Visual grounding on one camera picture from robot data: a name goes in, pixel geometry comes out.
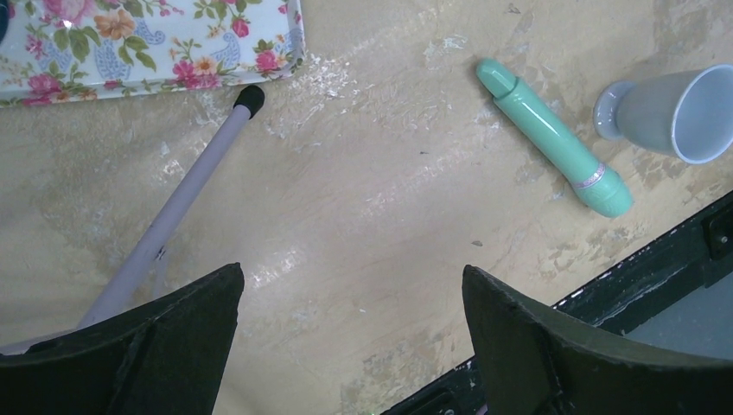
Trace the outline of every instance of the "worn beige surface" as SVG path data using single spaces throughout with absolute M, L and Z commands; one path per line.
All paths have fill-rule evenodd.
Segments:
M 464 265 L 552 303 L 733 188 L 733 153 L 686 166 L 590 123 L 613 80 L 733 61 L 728 0 L 303 7 L 308 65 L 265 85 L 169 245 L 169 290 L 245 271 L 219 414 L 384 410 L 472 355 Z M 583 207 L 487 103 L 486 56 L 619 171 L 630 213 Z M 0 344 L 80 319 L 236 93 L 0 111 Z

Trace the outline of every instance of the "tray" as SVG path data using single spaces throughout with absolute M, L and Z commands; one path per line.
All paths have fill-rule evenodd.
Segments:
M 262 82 L 304 49 L 299 0 L 11 0 L 0 107 Z

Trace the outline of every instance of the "cup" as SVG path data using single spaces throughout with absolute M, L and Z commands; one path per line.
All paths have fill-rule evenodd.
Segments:
M 733 143 L 733 65 L 611 84 L 593 122 L 603 138 L 708 163 Z

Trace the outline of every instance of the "purple pole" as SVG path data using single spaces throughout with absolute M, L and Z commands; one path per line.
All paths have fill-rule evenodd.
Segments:
M 216 132 L 191 170 L 175 188 L 160 213 L 137 242 L 130 256 L 124 261 L 117 275 L 110 280 L 81 319 L 77 329 L 84 329 L 123 311 L 132 293 L 145 279 L 153 260 L 181 223 L 188 208 L 194 203 L 239 132 L 264 103 L 265 93 L 259 87 L 248 86 L 242 91 L 234 104 L 232 113 Z

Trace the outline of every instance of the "gray floor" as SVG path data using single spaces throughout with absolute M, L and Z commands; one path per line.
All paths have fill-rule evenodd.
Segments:
M 626 333 L 637 342 L 733 360 L 733 274 L 698 288 Z

